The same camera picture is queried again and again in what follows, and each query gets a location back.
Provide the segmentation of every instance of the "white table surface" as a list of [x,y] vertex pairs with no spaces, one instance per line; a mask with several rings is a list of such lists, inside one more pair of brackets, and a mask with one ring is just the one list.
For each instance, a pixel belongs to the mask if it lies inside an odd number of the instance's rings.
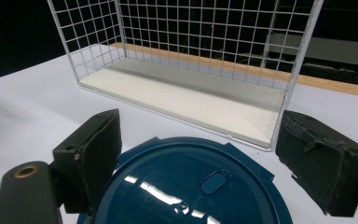
[[[273,182],[294,223],[358,223],[358,209],[355,217],[325,216],[273,152],[231,142],[81,89],[66,56],[0,78],[0,180],[6,171],[21,163],[52,162],[53,148],[89,117],[112,108],[120,110],[123,151],[155,136],[194,136],[230,142],[275,174]],[[358,142],[358,96],[297,85],[289,109],[315,117]],[[62,213],[62,219],[63,223],[76,223],[76,215]]]

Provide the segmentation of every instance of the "dark wall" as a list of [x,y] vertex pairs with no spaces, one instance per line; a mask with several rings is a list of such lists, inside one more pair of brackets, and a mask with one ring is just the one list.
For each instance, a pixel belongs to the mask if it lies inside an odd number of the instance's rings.
[[47,0],[0,0],[0,77],[63,54]]

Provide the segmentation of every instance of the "wire mesh cage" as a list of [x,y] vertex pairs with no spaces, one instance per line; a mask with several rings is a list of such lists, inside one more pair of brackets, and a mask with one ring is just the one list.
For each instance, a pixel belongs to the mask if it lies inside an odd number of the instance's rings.
[[323,0],[48,0],[80,86],[271,150]]

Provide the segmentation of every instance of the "screw hole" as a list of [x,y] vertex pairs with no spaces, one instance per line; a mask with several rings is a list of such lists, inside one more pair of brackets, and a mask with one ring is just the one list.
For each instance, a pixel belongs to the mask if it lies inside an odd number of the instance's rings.
[[29,166],[22,167],[19,170],[17,170],[16,173],[14,173],[14,177],[16,177],[18,179],[28,177],[28,176],[36,173],[37,169],[38,168],[35,165],[29,165]]

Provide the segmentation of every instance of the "dark teal container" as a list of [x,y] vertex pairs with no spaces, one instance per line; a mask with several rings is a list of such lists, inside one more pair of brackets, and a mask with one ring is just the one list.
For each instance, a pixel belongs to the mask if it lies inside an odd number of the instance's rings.
[[231,144],[153,138],[120,155],[94,223],[292,223],[273,177]]

